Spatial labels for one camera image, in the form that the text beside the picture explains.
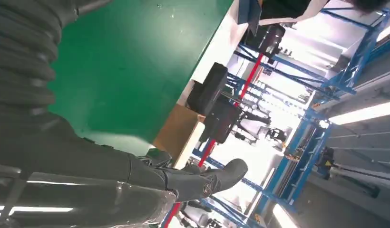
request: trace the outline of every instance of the metal beam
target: metal beam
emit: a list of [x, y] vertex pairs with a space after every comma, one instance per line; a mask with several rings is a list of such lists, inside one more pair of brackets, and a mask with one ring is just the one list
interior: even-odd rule
[[345, 151], [351, 153], [352, 155], [362, 159], [363, 161], [365, 161], [365, 162], [367, 162], [369, 164], [372, 164], [372, 165], [375, 165], [375, 166], [378, 166], [378, 167], [381, 167], [383, 169], [386, 169], [386, 170], [390, 171], [390, 167], [389, 166], [372, 159], [371, 157], [367, 156], [366, 154], [363, 154], [363, 153], [358, 152], [356, 150], [345, 150]]
[[333, 18], [336, 18], [336, 19], [339, 19], [339, 20], [343, 20], [343, 21], [348, 22], [348, 23], [352, 23], [352, 24], [354, 24], [356, 26], [359, 26], [361, 28], [364, 28], [364, 29], [371, 29], [372, 28], [370, 25], [366, 25], [366, 24], [360, 23], [358, 21], [349, 19], [347, 17], [341, 16], [341, 15], [333, 13], [331, 11], [327, 11], [327, 10], [322, 9], [321, 13], [328, 14], [328, 15], [330, 15]]
[[348, 135], [330, 137], [330, 139], [340, 139], [340, 138], [347, 138], [347, 137], [360, 138], [361, 136], [371, 136], [371, 135], [381, 135], [381, 134], [390, 134], [390, 132], [378, 132], [378, 133], [367, 133], [367, 134], [348, 134]]
[[390, 152], [390, 148], [370, 148], [370, 147], [331, 147], [336, 150], [356, 150], [356, 151], [382, 151]]
[[333, 181], [324, 180], [322, 178], [310, 175], [309, 182], [315, 186], [330, 192], [348, 202], [351, 202], [380, 218], [390, 221], [390, 204], [382, 202], [378, 199], [370, 198], [362, 193], [356, 192], [347, 187], [338, 185]]
[[322, 10], [336, 11], [336, 10], [356, 10], [353, 7], [340, 7], [340, 8], [323, 8]]
[[[245, 59], [247, 59], [247, 60], [249, 60], [249, 61], [253, 61], [253, 62], [255, 61], [254, 58], [249, 57], [249, 56], [247, 56], [247, 55], [244, 55], [244, 54], [241, 53], [241, 52], [235, 51], [234, 54], [236, 54], [236, 55], [238, 55], [238, 56], [240, 56], [240, 57], [242, 57], [242, 58], [245, 58]], [[310, 88], [310, 89], [316, 90], [316, 91], [320, 92], [321, 94], [323, 94], [325, 97], [327, 97], [327, 98], [329, 98], [329, 99], [339, 100], [338, 97], [326, 93], [323, 89], [318, 88], [318, 87], [315, 87], [315, 86], [312, 86], [312, 85], [310, 85], [310, 84], [308, 84], [308, 83], [306, 83], [306, 82], [304, 82], [304, 81], [302, 81], [302, 80], [300, 80], [300, 79], [294, 78], [292, 75], [287, 74], [287, 73], [285, 73], [285, 72], [283, 72], [283, 71], [280, 71], [280, 70], [278, 70], [278, 69], [276, 69], [276, 68], [274, 68], [274, 67], [272, 67], [272, 66], [270, 66], [270, 65], [268, 65], [268, 64], [260, 63], [260, 65], [263, 66], [263, 67], [265, 67], [265, 68], [267, 68], [267, 69], [269, 69], [269, 70], [271, 70], [271, 71], [273, 71], [273, 72], [275, 72], [275, 73], [277, 73], [277, 74], [280, 74], [280, 75], [282, 75], [282, 76], [284, 76], [284, 77], [286, 77], [286, 78], [288, 78], [288, 79], [290, 79], [290, 80], [292, 80], [292, 81], [295, 81], [295, 82], [297, 82], [297, 83], [299, 83], [299, 84], [301, 84], [301, 85], [303, 85], [303, 86], [305, 86], [305, 87], [308, 87], [308, 88]]]

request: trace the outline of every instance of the fluorescent light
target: fluorescent light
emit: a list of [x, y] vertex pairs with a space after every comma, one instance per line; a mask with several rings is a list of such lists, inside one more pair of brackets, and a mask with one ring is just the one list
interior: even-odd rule
[[282, 228], [297, 228], [293, 223], [292, 218], [290, 218], [287, 212], [279, 204], [276, 204], [273, 208], [273, 214]]
[[331, 117], [329, 120], [335, 124], [342, 125], [363, 120], [369, 120], [386, 115], [390, 115], [390, 102], [334, 116]]
[[377, 42], [379, 42], [380, 40], [386, 38], [389, 34], [390, 34], [390, 26], [388, 26], [388, 28], [384, 29], [380, 33], [379, 37], [377, 38]]
[[268, 176], [266, 177], [264, 183], [263, 183], [262, 189], [266, 188], [266, 186], [268, 185], [269, 181], [271, 180], [274, 172], [275, 172], [275, 168], [272, 168], [271, 171], [269, 172]]
[[60, 183], [60, 182], [50, 182], [50, 181], [40, 181], [40, 180], [29, 180], [27, 183], [38, 183], [38, 184], [54, 184], [54, 185], [83, 185], [77, 183]]

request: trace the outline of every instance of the green tabletop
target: green tabletop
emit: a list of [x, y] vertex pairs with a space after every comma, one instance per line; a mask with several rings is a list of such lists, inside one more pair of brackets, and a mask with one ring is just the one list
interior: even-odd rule
[[232, 0], [115, 0], [65, 28], [51, 111], [99, 144], [141, 155]]

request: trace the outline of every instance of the person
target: person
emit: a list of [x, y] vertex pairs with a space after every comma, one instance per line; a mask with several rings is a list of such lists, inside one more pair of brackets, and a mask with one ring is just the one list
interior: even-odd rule
[[97, 144], [48, 110], [62, 29], [110, 2], [0, 1], [1, 228], [141, 227], [176, 202], [233, 187], [248, 171], [241, 159], [204, 172], [170, 169], [168, 154], [138, 158]]
[[[344, 0], [363, 13], [381, 9], [390, 0]], [[316, 16], [329, 0], [266, 0], [259, 25], [293, 23]]]

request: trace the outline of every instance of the blue metal shelving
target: blue metal shelving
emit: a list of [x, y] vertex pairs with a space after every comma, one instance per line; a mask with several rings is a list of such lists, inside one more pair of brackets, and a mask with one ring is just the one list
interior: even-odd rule
[[[360, 43], [355, 55], [352, 57], [348, 67], [342, 72], [340, 72], [337, 76], [328, 80], [319, 74], [316, 74], [308, 69], [298, 66], [290, 61], [282, 59], [279, 56], [275, 56], [273, 57], [273, 59], [277, 62], [288, 65], [312, 78], [290, 75], [264, 62], [261, 63], [261, 66], [273, 72], [276, 72], [292, 81], [300, 83], [307, 88], [317, 91], [325, 97], [325, 100], [322, 100], [322, 102], [327, 102], [332, 99], [339, 99], [339, 97], [344, 93], [356, 94], [356, 92], [353, 90], [353, 85], [359, 79], [359, 76], [364, 66], [368, 62], [386, 53], [388, 51], [387, 49], [390, 48], [389, 41], [388, 43], [382, 45], [381, 47], [373, 51], [380, 32], [383, 31], [388, 20], [390, 19], [390, 9], [384, 9], [382, 11], [384, 15], [381, 15], [381, 17], [379, 18], [382, 20], [377, 24], [373, 23], [374, 25], [366, 25], [346, 18], [344, 16], [338, 15], [334, 12], [339, 10], [353, 10], [353, 8], [326, 8], [322, 10], [322, 13], [364, 28], [367, 30], [367, 32], [362, 39], [362, 42]], [[234, 54], [243, 57], [244, 59], [247, 59], [251, 62], [256, 61], [256, 57], [249, 51], [252, 50], [250, 47], [244, 44], [240, 44], [239, 49], [241, 51], [236, 51]], [[227, 85], [234, 89], [235, 96], [241, 93], [244, 84], [245, 80], [234, 75], [229, 75]], [[325, 89], [329, 86], [333, 87], [334, 90], [328, 91]], [[312, 134], [310, 138], [307, 139], [305, 149], [303, 150], [303, 153], [301, 154], [300, 159], [297, 161], [294, 169], [288, 169], [290, 165], [290, 160], [284, 157], [276, 168], [275, 172], [273, 173], [265, 189], [263, 189], [259, 184], [253, 183], [246, 178], [241, 180], [241, 182], [245, 183], [247, 186], [253, 188], [257, 192], [262, 193], [262, 197], [256, 209], [254, 210], [254, 213], [261, 214], [270, 200], [281, 205], [284, 209], [288, 211], [295, 211], [293, 203], [299, 197], [310, 172], [312, 171], [314, 165], [319, 159], [319, 156], [321, 155], [325, 147], [326, 141], [331, 134], [331, 129], [333, 125], [325, 117], [315, 113], [311, 108], [304, 109], [302, 107], [299, 107], [298, 102], [300, 102], [300, 100], [298, 100], [297, 98], [285, 95], [268, 85], [250, 84], [247, 94], [252, 98], [255, 104], [258, 104], [259, 102], [269, 103], [262, 96], [264, 94], [267, 94], [274, 97], [275, 99], [282, 101], [284, 106], [300, 108], [303, 111], [303, 115], [296, 115], [301, 119], [301, 122], [297, 131], [294, 133], [293, 138], [291, 139], [286, 148], [287, 152], [292, 153], [296, 151], [296, 149], [301, 144], [301, 140], [302, 137], [305, 135], [305, 132], [308, 129], [312, 130]], [[325, 121], [328, 124], [328, 127], [320, 127], [318, 124], [320, 120]], [[201, 157], [203, 152], [195, 149], [193, 151], [193, 154], [195, 156]], [[224, 167], [224, 165], [222, 165], [211, 157], [207, 158], [206, 162], [219, 169], [222, 169]], [[276, 194], [276, 187], [281, 181], [283, 181], [283, 175], [285, 172], [289, 172], [290, 176], [288, 179], [286, 179], [285, 186], [281, 190], [281, 192], [278, 192]], [[216, 211], [217, 213], [221, 214], [229, 221], [235, 223], [238, 227], [261, 228], [261, 226], [256, 221], [247, 218], [246, 215], [231, 208], [216, 197], [211, 197], [210, 200], [201, 199], [200, 201], [214, 211]]]

